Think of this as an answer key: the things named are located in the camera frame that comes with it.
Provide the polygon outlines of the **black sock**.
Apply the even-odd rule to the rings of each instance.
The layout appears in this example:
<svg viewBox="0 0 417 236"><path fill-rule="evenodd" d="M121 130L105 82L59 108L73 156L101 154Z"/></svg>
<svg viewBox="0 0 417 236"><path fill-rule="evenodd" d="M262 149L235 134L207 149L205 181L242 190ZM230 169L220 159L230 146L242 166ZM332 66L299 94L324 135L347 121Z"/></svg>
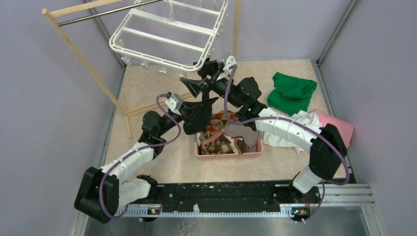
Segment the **black sock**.
<svg viewBox="0 0 417 236"><path fill-rule="evenodd" d="M192 125L183 124L184 132L187 135L192 135L200 131L203 131L208 126L209 122L211 121L211 115L212 115L212 112L211 113L206 112L206 111L196 112Z"/></svg>
<svg viewBox="0 0 417 236"><path fill-rule="evenodd" d="M209 87L209 85L205 85L204 87L202 87L200 92L202 94L202 101L210 99L210 95L209 95L210 87Z"/></svg>

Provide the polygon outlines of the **white clip hanger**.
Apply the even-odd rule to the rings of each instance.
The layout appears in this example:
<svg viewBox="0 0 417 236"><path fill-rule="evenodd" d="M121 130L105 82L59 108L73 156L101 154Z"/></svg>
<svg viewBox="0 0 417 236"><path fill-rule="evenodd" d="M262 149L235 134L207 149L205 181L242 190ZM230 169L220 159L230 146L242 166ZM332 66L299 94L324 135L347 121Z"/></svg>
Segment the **white clip hanger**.
<svg viewBox="0 0 417 236"><path fill-rule="evenodd" d="M110 48L132 63L196 72L215 50L227 0L136 0L110 37Z"/></svg>

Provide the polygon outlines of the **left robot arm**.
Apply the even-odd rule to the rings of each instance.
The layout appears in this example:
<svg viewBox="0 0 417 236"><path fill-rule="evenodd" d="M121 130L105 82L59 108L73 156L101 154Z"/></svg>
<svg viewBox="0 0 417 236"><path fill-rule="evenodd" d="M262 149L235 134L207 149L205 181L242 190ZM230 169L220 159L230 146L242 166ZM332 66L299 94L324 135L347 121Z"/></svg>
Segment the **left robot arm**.
<svg viewBox="0 0 417 236"><path fill-rule="evenodd" d="M157 199L157 181L140 175L128 181L144 164L154 160L163 148L176 141L181 133L194 135L203 131L211 120L212 105L217 98L199 102L184 101L176 93L163 93L156 97L156 104L163 112L146 112L142 134L126 153L100 168L88 168L74 201L79 212L106 224L118 218L119 207L142 199L152 203Z"/></svg>

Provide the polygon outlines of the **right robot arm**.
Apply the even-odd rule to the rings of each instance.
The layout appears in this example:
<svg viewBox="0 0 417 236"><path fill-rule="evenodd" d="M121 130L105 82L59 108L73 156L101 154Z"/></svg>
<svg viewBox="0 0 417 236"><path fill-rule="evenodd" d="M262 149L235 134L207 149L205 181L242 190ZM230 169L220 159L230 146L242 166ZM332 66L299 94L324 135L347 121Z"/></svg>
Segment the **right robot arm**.
<svg viewBox="0 0 417 236"><path fill-rule="evenodd" d="M288 189L293 202L301 203L318 183L334 183L334 175L340 166L345 170L345 179L337 185L347 184L350 179L345 160L347 148L338 128L332 124L315 128L275 112L258 100L262 93L255 78L246 77L234 84L237 68L233 56L208 59L197 72L199 80L181 77L180 81L194 97L213 91L223 97L224 107L231 104L238 108L236 125L276 135L310 154L308 165L296 174Z"/></svg>

